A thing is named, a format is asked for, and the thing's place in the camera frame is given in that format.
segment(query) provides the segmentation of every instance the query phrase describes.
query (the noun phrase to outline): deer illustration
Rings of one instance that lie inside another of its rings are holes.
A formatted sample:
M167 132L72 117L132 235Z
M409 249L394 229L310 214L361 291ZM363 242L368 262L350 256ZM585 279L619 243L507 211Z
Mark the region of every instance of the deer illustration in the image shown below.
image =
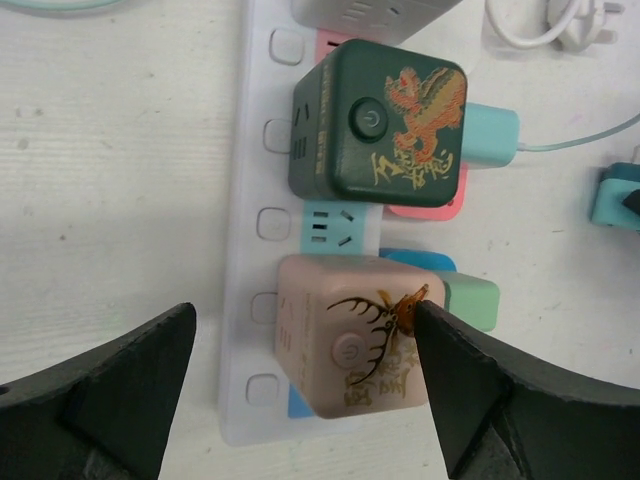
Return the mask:
M370 348L370 350L380 350L380 355L367 362L373 363L371 371L365 377L353 382L351 385L357 385L364 382L378 370L378 367L384 360L384 356L387 353L389 344L393 347L398 331L407 337L414 336L416 305L418 302L424 300L424 298L429 294L429 285L423 285L422 288L413 295L405 295L398 303L395 304L391 301L391 295L389 292L385 290L378 290L377 293L382 299L383 304L364 297L349 297L327 307L327 310L331 310L338 305L353 302L353 307L350 309L350 311L353 312L359 305L364 304L365 308L358 313L358 316L364 315L372 308L377 310L375 318L367 321L368 324L375 324L380 320L385 320L383 326L375 327L371 330L371 333L384 332L385 334L385 339L382 344Z

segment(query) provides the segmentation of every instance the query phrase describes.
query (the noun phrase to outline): cable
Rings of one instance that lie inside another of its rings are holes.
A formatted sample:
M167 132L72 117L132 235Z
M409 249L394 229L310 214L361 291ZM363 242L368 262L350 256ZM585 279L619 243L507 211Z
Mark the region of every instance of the cable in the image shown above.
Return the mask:
M578 10L580 9L580 6L583 3L582 0L569 0L564 14L560 17L558 23L552 29L537 38L522 38L513 35L511 32L508 32L504 29L504 27L502 26L503 20L496 13L494 0L486 0L486 2L487 3L485 5L485 10L487 13L487 18L489 19L489 23L495 30L496 34L505 43L520 50L536 48L553 42L560 36L560 34L562 34L562 32L566 30L566 28L569 26L569 23L571 23L571 21L574 19L574 17L578 13Z
M562 143L553 143L550 145L527 145L525 143L520 143L518 145L518 150L521 152L552 152L554 150L562 150L563 148L577 147L578 145L584 145L585 143L595 142L597 140L602 140L603 138L610 137L611 135L615 135L616 133L620 133L623 130L626 130L629 127L632 127L640 122L640 113L635 117L630 118L626 122L621 123L617 127L610 128L609 130L605 130L604 132L596 133L595 135L589 135L588 137L578 138L576 140L571 140L568 142Z
M79 10L107 7L115 3L120 3L121 1L123 0L87 0L76 3L53 3L32 0L0 0L0 4L29 10L44 10L47 12L76 12Z

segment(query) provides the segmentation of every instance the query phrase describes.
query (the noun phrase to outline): power icon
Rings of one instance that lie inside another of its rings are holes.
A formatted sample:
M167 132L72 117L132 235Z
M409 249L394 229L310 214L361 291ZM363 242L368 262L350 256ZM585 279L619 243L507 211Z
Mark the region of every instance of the power icon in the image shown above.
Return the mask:
M331 347L333 361L340 368L351 369L366 360L367 343L355 333L340 335Z
M389 120L384 106L375 98L361 98L349 114L351 130L360 140L375 142L387 132Z

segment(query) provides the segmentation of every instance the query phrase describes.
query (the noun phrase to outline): wooden surface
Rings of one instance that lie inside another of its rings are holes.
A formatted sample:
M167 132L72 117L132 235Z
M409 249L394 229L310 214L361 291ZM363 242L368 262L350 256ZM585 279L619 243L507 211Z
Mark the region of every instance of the wooden surface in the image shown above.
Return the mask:
M192 301L196 348L161 478L445 479L428 408L334 438L245 449L220 438L240 3L132 0L56 18L0 9L0 384ZM514 30L540 31L542 0L501 3ZM634 115L640 7L623 3L618 44L580 56L513 52L485 32L470 100L517 109L534 144ZM388 219L383 244L448 253L498 283L496 337L640 387L640 238L588 222L598 168L628 159L637 132L472 171L457 219Z

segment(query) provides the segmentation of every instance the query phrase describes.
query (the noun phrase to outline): dark green cube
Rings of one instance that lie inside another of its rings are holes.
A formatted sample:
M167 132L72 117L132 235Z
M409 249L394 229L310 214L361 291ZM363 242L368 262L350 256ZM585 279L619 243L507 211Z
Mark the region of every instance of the dark green cube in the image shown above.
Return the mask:
M466 96L452 62L343 43L295 88L289 186L307 200L446 205L458 188Z

